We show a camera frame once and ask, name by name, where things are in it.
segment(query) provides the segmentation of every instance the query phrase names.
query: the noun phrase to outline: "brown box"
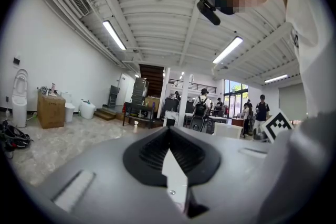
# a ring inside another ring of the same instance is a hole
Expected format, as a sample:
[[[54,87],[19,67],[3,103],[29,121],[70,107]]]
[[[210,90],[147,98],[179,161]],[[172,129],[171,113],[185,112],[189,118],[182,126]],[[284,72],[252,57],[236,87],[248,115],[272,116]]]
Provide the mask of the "brown box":
[[[43,129],[63,127],[65,121],[65,99],[46,96],[38,92],[37,117]]]
[[[145,98],[145,104],[147,104],[147,102],[148,102],[147,106],[149,108],[152,108],[153,103],[155,103],[154,112],[157,112],[157,110],[159,109],[160,98],[146,97]]]

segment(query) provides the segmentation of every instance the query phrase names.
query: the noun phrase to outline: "ceiling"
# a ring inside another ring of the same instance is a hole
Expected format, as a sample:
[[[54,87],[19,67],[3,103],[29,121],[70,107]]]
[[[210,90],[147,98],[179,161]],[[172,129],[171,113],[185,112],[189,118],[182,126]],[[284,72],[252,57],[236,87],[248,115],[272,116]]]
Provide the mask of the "ceiling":
[[[198,0],[87,0],[90,13],[78,18],[132,72],[139,64],[171,67],[261,87],[284,73],[299,81],[299,65],[289,42],[282,0],[268,0],[246,13],[218,14],[214,26],[196,8]],[[109,20],[127,47],[122,51],[103,27]],[[222,63],[212,61],[236,36],[244,41]]]

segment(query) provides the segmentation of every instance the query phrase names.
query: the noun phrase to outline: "fluorescent light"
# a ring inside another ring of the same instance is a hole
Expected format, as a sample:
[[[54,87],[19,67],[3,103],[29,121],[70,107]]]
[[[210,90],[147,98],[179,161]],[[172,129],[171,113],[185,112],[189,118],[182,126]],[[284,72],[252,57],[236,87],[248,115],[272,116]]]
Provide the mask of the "fluorescent light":
[[[116,31],[114,31],[114,29],[113,29],[110,21],[106,20],[105,22],[103,22],[103,25],[105,26],[106,30],[110,33],[110,35],[114,39],[115,43],[118,44],[118,46],[120,47],[120,49],[126,50],[125,45],[121,42],[121,40],[118,37]]]
[[[230,52],[232,52],[235,48],[238,47],[240,43],[243,42],[243,39],[240,37],[235,37],[235,39],[229,44],[229,46],[226,47],[225,50],[213,61],[213,63],[219,63],[222,61],[226,56],[229,55]]]
[[[268,80],[265,80],[265,83],[269,83],[269,82],[272,82],[272,81],[276,81],[276,80],[284,79],[284,78],[286,78],[286,77],[288,77],[288,75],[287,75],[287,74],[285,74],[285,75],[282,75],[282,76],[278,76],[278,77],[276,77],[276,78],[273,78],[273,79],[268,79]]]

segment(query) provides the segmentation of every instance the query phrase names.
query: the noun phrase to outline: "chair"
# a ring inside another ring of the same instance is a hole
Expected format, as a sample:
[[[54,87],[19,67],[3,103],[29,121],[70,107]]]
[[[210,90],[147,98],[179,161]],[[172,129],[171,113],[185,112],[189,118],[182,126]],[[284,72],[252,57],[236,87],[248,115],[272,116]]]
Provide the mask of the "chair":
[[[214,135],[230,137],[230,138],[240,138],[242,132],[242,127],[230,125],[226,123],[215,122],[215,133]]]

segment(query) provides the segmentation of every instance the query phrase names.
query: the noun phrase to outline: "balcony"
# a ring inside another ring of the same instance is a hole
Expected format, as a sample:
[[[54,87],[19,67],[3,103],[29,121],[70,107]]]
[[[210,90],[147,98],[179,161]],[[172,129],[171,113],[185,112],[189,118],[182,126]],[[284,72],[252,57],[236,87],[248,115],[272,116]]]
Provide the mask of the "balcony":
[[[169,79],[168,83],[171,84],[173,87],[180,88],[180,89],[183,88],[183,81],[182,80]],[[204,88],[207,89],[209,93],[216,94],[216,90],[217,90],[216,87],[189,82],[189,89],[190,90],[200,92]]]

